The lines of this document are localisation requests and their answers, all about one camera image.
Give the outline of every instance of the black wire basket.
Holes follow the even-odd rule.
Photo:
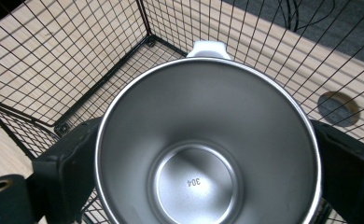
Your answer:
[[[364,143],[364,0],[0,0],[0,125],[33,159],[196,40]],[[85,221],[108,222],[96,192]],[[323,201],[314,223],[345,223]]]

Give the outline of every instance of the stainless steel container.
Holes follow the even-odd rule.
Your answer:
[[[117,223],[308,223],[321,195],[301,108],[223,59],[169,62],[135,79],[107,109],[95,159]]]

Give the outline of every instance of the dark floor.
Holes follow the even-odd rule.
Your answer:
[[[364,62],[364,0],[223,1]]]

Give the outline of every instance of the metal grid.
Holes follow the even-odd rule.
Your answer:
[[[307,1],[293,2],[300,6]],[[291,22],[297,17],[296,8],[286,20],[290,25],[276,25],[276,18],[283,17],[285,1],[278,1],[273,15],[267,18],[264,8],[269,1],[227,2],[23,2],[0,21],[3,128],[36,157],[58,140],[38,123],[51,126],[62,121],[72,128],[100,117],[115,95],[136,76],[157,64],[184,57],[194,41],[209,39],[226,43],[236,62],[276,80],[312,119],[325,121],[317,103],[324,92],[350,95],[359,104],[360,120],[351,127],[338,128],[364,142],[364,62],[357,59],[364,54],[364,40],[352,48],[355,51],[346,52],[349,55],[339,52],[348,36],[364,26],[364,12],[342,34],[345,38],[338,39],[330,49],[319,43],[346,16],[347,8],[355,6],[352,1],[344,1],[326,25],[316,22],[317,11],[306,19],[306,24],[315,22],[322,28],[315,42],[301,37],[310,33],[311,26],[303,26],[298,34],[293,32]],[[258,10],[252,11],[255,4]],[[147,19],[141,17],[140,6]],[[144,40],[151,43],[147,34],[158,40],[154,47],[141,45]],[[106,76],[110,79],[81,104],[79,100]],[[77,110],[68,113],[72,107]],[[95,192],[88,201],[86,215],[88,222],[107,222]],[[345,222],[333,211],[326,223]]]
[[[0,21],[0,103],[54,124],[145,36],[139,15],[135,1],[22,2]]]

